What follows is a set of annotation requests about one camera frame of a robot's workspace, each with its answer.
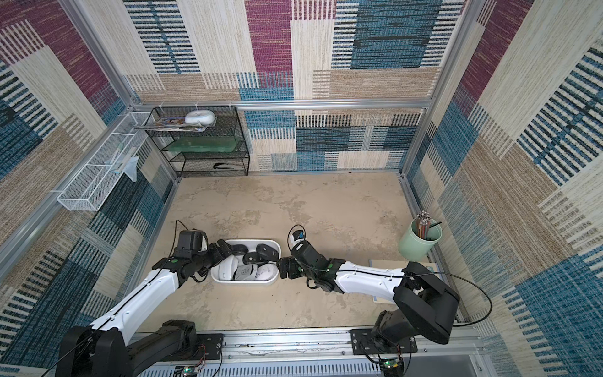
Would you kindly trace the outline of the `white plastic storage box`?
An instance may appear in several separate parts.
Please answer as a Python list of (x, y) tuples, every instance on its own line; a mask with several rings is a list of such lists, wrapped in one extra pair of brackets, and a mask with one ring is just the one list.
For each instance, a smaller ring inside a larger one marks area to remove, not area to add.
[[(231, 246), (244, 245), (247, 247), (249, 252), (256, 252), (257, 246), (262, 243), (262, 244), (265, 244), (265, 245), (269, 246), (270, 248), (273, 248), (276, 250), (276, 254), (277, 254), (276, 259), (279, 259), (281, 257), (281, 248), (280, 248), (279, 244), (276, 243), (276, 241), (274, 241), (274, 240), (232, 239), (232, 240), (226, 240), (226, 242), (228, 244), (230, 244)], [(223, 265), (224, 263), (226, 263), (227, 265), (230, 264), (232, 266), (232, 268), (229, 270), (229, 273), (231, 273), (231, 275), (228, 275), (228, 274), (224, 275), (220, 272), (220, 265)], [(270, 265), (270, 268), (259, 267), (259, 271), (256, 272), (256, 276), (255, 276), (254, 280), (237, 281), (235, 279), (236, 268), (233, 267), (234, 266), (234, 257), (228, 257), (225, 262), (221, 262), (218, 266), (215, 266), (214, 268), (212, 268), (210, 271), (210, 275), (211, 275), (212, 279), (214, 281), (216, 281), (218, 284), (268, 286), (268, 285), (273, 284), (277, 280), (277, 278), (280, 274), (278, 267), (276, 266), (276, 262), (269, 262), (269, 265)]]

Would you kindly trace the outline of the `grey computer mouse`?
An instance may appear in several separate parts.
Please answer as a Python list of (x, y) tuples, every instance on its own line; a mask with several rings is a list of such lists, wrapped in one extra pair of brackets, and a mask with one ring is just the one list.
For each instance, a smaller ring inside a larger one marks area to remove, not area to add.
[(258, 273), (258, 266), (251, 265), (242, 265), (237, 268), (233, 280), (237, 282), (248, 282), (255, 281)]

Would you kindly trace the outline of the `black mouse with logo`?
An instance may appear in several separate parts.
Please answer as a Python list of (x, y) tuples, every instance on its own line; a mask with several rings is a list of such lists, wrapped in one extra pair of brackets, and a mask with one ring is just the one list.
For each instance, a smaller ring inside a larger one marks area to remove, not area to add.
[(280, 259), (279, 251), (265, 243), (259, 243), (256, 252), (267, 262), (277, 262)]

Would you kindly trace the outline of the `black mouse oval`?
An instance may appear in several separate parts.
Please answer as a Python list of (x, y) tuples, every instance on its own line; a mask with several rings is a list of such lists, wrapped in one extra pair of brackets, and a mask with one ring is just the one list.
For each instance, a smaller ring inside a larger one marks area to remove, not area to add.
[(235, 256), (245, 256), (249, 252), (249, 249), (244, 244), (234, 244), (231, 246), (231, 251)]

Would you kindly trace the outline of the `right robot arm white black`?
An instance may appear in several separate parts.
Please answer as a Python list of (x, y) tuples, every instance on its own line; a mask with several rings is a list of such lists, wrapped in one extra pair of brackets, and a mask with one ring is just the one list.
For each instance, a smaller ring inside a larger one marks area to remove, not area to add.
[(322, 256), (314, 260), (287, 257), (277, 267), (282, 278), (304, 277), (311, 289), (368, 295), (397, 307), (381, 312), (369, 333), (353, 336), (355, 353), (415, 353), (412, 340), (417, 336), (440, 345), (450, 341), (459, 295), (418, 262), (409, 262), (403, 269), (380, 270)]

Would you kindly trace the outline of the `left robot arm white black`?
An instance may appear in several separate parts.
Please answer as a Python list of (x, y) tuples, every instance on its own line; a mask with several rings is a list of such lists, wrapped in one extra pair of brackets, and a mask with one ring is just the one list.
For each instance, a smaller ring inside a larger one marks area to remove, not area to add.
[(232, 251), (224, 240), (199, 251), (176, 248), (126, 298), (86, 327), (75, 326), (61, 341), (57, 376), (137, 376), (172, 356), (193, 359), (201, 344), (191, 321), (169, 320), (136, 342), (141, 324), (168, 296), (196, 274), (209, 273)]

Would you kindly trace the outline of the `white flat mouse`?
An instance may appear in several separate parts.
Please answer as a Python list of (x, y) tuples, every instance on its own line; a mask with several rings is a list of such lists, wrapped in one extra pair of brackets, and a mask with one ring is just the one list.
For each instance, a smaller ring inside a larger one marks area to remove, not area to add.
[(276, 264), (267, 263), (260, 265), (257, 269), (255, 281), (270, 281), (279, 275), (279, 269)]

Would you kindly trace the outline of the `white vertical mouse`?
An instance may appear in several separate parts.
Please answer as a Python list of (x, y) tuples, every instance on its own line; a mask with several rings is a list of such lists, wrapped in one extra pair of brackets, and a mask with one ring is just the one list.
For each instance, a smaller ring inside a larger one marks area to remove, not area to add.
[(231, 255), (218, 265), (218, 280), (231, 281), (238, 268), (239, 260), (235, 255)]

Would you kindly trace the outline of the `black stapler on shelf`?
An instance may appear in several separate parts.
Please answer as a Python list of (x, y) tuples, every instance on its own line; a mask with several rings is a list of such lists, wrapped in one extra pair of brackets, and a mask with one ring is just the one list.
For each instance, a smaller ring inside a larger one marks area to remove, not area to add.
[(213, 169), (216, 171), (244, 171), (245, 167), (240, 163), (215, 163)]

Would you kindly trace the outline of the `brown notebook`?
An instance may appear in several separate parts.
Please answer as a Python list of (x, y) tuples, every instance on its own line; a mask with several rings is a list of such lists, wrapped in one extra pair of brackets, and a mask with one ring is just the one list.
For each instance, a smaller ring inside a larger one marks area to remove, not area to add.
[[(408, 265), (407, 260), (403, 261), (390, 261), (390, 260), (378, 260), (378, 259), (370, 259), (369, 266), (372, 268), (377, 268), (381, 270), (395, 270), (395, 269), (403, 269)], [(439, 272), (439, 266), (436, 263), (431, 262), (420, 262), (420, 264), (424, 265), (430, 272)], [(378, 298), (376, 296), (373, 297), (374, 303), (379, 304), (387, 304), (393, 305), (394, 301), (392, 299), (386, 298)]]

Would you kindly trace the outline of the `green pencil cup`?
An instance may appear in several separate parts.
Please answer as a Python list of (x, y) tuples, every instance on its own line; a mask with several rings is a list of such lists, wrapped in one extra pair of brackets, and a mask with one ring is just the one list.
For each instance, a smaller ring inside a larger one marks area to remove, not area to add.
[(417, 220), (414, 219), (398, 243), (400, 255), (412, 262), (420, 262), (427, 257), (430, 250), (443, 236), (439, 223), (427, 229), (426, 238), (419, 237), (418, 232)]

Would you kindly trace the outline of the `green sheet on shelf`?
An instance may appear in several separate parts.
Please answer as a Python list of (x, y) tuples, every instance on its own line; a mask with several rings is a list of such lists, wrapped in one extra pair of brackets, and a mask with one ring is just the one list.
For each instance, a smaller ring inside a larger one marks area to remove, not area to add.
[(236, 151), (240, 141), (235, 138), (205, 137), (181, 138), (171, 142), (163, 151), (168, 152), (233, 152)]

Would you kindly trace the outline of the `paper cone in basket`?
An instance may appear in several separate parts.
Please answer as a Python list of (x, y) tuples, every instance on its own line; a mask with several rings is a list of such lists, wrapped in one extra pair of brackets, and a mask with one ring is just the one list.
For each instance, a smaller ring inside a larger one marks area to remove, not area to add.
[(130, 149), (116, 160), (115, 167), (111, 171), (117, 175), (125, 174), (132, 182), (136, 182), (138, 180), (138, 160), (139, 157), (135, 155), (135, 150)]

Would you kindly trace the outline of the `pencils bundle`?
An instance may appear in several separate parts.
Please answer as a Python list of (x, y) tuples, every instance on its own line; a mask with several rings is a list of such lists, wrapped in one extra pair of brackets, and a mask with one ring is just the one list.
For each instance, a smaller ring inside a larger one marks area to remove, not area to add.
[(433, 218), (431, 218), (430, 214), (427, 211), (421, 210), (416, 217), (415, 224), (416, 236), (422, 240), (432, 241), (435, 240), (435, 238), (430, 237), (429, 232), (431, 229), (435, 229), (436, 227), (438, 227), (441, 222), (433, 220)]

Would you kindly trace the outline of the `magazine on shelf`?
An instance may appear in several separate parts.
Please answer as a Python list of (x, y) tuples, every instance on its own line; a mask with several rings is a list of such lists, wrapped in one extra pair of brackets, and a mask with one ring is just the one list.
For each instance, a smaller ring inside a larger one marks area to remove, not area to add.
[(182, 117), (165, 117), (156, 122), (135, 126), (137, 130), (150, 130), (160, 132), (204, 132), (208, 126), (202, 123), (186, 123)]

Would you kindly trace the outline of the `white round device on shelf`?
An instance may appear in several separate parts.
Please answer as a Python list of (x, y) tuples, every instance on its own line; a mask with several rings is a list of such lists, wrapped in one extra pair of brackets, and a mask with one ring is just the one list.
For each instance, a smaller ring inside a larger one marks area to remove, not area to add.
[(185, 123), (199, 127), (211, 127), (215, 124), (217, 116), (210, 110), (195, 110), (185, 116)]

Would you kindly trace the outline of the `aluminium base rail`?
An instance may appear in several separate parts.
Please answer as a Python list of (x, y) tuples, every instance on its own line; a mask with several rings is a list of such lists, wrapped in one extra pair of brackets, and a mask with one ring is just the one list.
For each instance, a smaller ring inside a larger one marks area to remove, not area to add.
[(496, 371), (477, 333), (457, 329), (447, 345), (416, 337), (408, 354), (353, 353), (352, 331), (361, 328), (282, 328), (196, 331), (212, 336), (216, 360), (172, 356), (137, 376), (174, 376), (178, 366), (199, 366), (198, 376), (494, 376)]

